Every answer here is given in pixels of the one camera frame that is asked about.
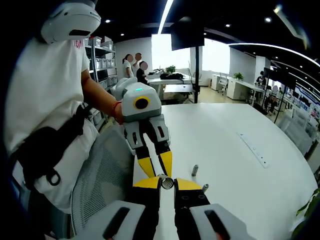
black ceiling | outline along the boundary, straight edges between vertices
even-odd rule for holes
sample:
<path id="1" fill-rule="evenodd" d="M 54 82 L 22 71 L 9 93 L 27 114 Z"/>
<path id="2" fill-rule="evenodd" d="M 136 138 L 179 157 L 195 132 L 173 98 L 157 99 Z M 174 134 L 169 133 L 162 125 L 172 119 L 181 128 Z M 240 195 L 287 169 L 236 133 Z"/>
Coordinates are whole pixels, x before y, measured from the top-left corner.
<path id="1" fill-rule="evenodd" d="M 105 1 L 99 0 L 96 6 L 102 22 L 94 33 L 97 36 L 108 36 L 113 42 L 150 37 L 157 34 L 167 0 L 137 0 L 137 1 Z M 306 32 L 308 44 L 294 37 L 286 25 L 274 13 L 275 7 L 281 4 L 290 12 L 300 28 Z M 174 0 L 166 23 L 174 23 L 184 16 L 194 16 L 203 21 L 206 38 L 230 43 L 261 43 L 288 48 L 320 62 L 320 23 L 317 20 L 316 2 L 304 1 L 213 1 L 213 0 Z M 265 18 L 272 21 L 265 23 Z M 170 33 L 169 27 L 164 27 L 162 33 Z M 290 72 L 310 82 L 320 90 L 320 67 L 294 53 L 262 46 L 234 46 L 240 51 L 256 53 L 270 60 L 279 61 L 280 67 L 291 68 Z M 300 69 L 306 76 L 294 68 Z"/>

orange wristband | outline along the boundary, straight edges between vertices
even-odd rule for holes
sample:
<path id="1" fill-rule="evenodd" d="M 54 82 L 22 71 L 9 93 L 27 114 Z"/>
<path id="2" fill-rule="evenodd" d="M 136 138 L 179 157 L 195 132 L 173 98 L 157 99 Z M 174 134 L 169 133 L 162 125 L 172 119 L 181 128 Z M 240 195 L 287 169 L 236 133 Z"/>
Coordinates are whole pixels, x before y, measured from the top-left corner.
<path id="1" fill-rule="evenodd" d="M 113 110 L 112 110 L 112 114 L 113 114 L 113 117 L 117 120 L 116 118 L 116 107 L 118 106 L 118 104 L 121 104 L 121 101 L 117 101 L 113 104 Z"/>

black pole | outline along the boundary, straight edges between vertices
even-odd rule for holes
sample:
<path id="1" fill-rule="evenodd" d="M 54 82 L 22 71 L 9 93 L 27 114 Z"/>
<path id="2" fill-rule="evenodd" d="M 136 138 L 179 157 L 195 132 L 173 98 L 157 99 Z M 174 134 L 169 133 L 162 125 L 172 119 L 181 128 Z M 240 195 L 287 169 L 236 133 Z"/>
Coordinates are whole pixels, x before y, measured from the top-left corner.
<path id="1" fill-rule="evenodd" d="M 199 47 L 195 47 L 195 86 L 193 87 L 195 90 L 194 93 L 194 103 L 198 103 L 198 92 L 199 92 Z"/>
<path id="2" fill-rule="evenodd" d="M 279 113 L 280 113 L 280 110 L 281 110 L 281 105 L 282 105 L 282 102 L 284 101 L 284 96 L 285 96 L 285 93 L 282 94 L 282 98 L 281 98 L 280 106 L 279 106 L 279 109 L 278 109 L 278 113 L 276 114 L 275 120 L 273 122 L 274 124 L 276 124 L 277 118 L 279 116 Z"/>
<path id="3" fill-rule="evenodd" d="M 264 106 L 265 99 L 266 99 L 266 96 L 267 96 L 267 87 L 268 86 L 269 86 L 269 73 L 268 73 L 268 82 L 266 81 L 266 83 L 265 83 L 265 91 L 264 91 L 263 101 L 262 101 L 262 104 L 261 104 L 262 108 Z"/>

white helmet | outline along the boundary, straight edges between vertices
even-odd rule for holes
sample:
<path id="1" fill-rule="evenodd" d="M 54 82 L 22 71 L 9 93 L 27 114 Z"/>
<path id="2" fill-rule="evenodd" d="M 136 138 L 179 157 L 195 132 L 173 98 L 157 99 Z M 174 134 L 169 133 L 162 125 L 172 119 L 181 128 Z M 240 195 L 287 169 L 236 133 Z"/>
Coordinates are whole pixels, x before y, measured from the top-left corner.
<path id="1" fill-rule="evenodd" d="M 88 38 L 101 23 L 95 2 L 67 0 L 62 3 L 44 22 L 40 32 L 42 40 L 52 44 Z"/>

power strip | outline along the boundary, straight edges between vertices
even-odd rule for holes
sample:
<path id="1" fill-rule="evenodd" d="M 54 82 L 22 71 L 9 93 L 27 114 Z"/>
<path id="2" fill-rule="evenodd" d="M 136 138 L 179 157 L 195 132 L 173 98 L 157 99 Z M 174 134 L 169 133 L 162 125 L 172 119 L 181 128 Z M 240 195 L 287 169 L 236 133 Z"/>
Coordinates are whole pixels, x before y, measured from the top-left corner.
<path id="1" fill-rule="evenodd" d="M 244 141 L 244 143 L 249 147 L 249 149 L 251 150 L 251 152 L 255 155 L 256 159 L 258 159 L 258 161 L 261 163 L 261 165 L 266 169 L 267 167 L 269 167 L 269 162 L 267 161 L 267 159 L 265 159 L 261 153 L 258 151 L 258 149 L 252 144 L 252 142 L 248 139 L 248 137 L 242 133 L 242 132 L 237 132 L 237 134 L 239 135 L 239 137 L 242 139 L 242 141 Z"/>

